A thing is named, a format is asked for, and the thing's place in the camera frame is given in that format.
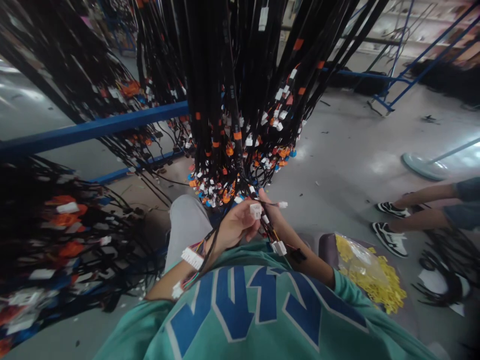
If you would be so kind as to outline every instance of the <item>shoe sole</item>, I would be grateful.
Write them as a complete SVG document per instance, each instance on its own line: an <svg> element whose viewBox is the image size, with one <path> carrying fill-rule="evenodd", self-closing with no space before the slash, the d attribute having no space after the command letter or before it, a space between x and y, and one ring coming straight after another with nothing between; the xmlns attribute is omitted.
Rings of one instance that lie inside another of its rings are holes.
<svg viewBox="0 0 480 360"><path fill-rule="evenodd" d="M394 217L396 217L396 218L398 218L398 219L405 219L405 218L406 218L406 216L400 216L400 215L397 215L397 214L394 213L394 212L390 212L390 211L384 210L383 208L380 207L380 204L376 204L376 205L375 205L375 209L377 209L377 210L378 210L379 212L381 212L381 213L393 215Z"/></svg>
<svg viewBox="0 0 480 360"><path fill-rule="evenodd" d="M380 240L380 242L381 242L381 244L383 245L383 247L384 247L385 249L387 249L389 252L391 252L393 255L395 255L395 256L398 257L398 258L402 258L402 259L405 259L405 258L408 258L408 257L409 257L408 255L400 255L399 253L394 252L394 251L390 248L388 242L386 242L386 241L384 240L383 236L382 236L382 235L378 232L378 230L375 228L374 223L371 223L371 224L370 224L370 229L372 229L372 231L375 233L376 237Z"/></svg>

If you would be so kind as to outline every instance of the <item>black and white sneaker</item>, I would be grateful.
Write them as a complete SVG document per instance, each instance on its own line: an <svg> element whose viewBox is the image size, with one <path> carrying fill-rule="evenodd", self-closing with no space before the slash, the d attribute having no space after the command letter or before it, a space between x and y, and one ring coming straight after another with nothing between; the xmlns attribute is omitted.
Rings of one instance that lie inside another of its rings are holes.
<svg viewBox="0 0 480 360"><path fill-rule="evenodd" d="M375 205L375 208L382 213L391 214L400 219L404 219L410 216L410 213L407 209L399 209L394 206L393 202L380 202Z"/></svg>
<svg viewBox="0 0 480 360"><path fill-rule="evenodd" d="M372 222L371 229L380 239L380 242L389 252L399 258L409 256L404 247L404 240L407 239L404 233L392 232L386 222Z"/></svg>

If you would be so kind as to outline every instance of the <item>leg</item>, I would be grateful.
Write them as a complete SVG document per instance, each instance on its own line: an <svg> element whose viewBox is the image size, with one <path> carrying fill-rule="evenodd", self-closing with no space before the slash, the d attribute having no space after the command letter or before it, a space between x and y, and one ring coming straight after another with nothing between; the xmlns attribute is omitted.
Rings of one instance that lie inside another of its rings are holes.
<svg viewBox="0 0 480 360"><path fill-rule="evenodd" d="M170 270L180 261L186 247L198 243L211 230L207 212L202 204L190 195L175 199L170 208L171 233L165 270Z"/></svg>
<svg viewBox="0 0 480 360"><path fill-rule="evenodd" d="M442 209L419 211L409 217L389 221L388 226L394 233L451 227Z"/></svg>
<svg viewBox="0 0 480 360"><path fill-rule="evenodd" d="M393 206L397 209L406 209L413 205L429 203L435 200L455 198L458 198L455 184L435 185L407 194L395 201Z"/></svg>

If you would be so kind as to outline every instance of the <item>forearm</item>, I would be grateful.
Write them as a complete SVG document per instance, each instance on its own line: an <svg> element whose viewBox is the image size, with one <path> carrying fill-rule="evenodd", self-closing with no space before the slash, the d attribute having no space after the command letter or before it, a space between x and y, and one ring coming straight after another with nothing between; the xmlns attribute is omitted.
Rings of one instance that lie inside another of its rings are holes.
<svg viewBox="0 0 480 360"><path fill-rule="evenodd" d="M210 248L212 240L209 239L205 246L205 253L208 252ZM205 267L203 268L202 272L206 272L210 269L213 265L215 260L221 255L222 251L220 250L213 250L210 254L210 257L207 260ZM191 277L195 274L197 270L190 265L185 260L180 261L177 265L175 265L169 272L162 276L162 278L151 288L148 294L145 296L145 300L153 301L153 300L170 300L176 301L172 297L173 287L178 283L182 282L183 280Z"/></svg>
<svg viewBox="0 0 480 360"><path fill-rule="evenodd" d="M299 273L319 280L333 290L335 288L335 275L332 267L319 258L319 256L300 239L295 230L286 221L277 223L274 228L281 241L296 249L300 249L306 256L306 260L298 263L287 254L286 257L291 267Z"/></svg>

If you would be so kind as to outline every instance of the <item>teal t-shirt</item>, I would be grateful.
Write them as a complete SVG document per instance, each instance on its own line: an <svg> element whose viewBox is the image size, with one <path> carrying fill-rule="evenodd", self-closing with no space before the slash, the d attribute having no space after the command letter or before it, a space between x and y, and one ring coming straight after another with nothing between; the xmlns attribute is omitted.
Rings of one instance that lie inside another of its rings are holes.
<svg viewBox="0 0 480 360"><path fill-rule="evenodd" d="M335 290L256 242L229 250L176 302L142 301L95 360L435 359L335 271Z"/></svg>

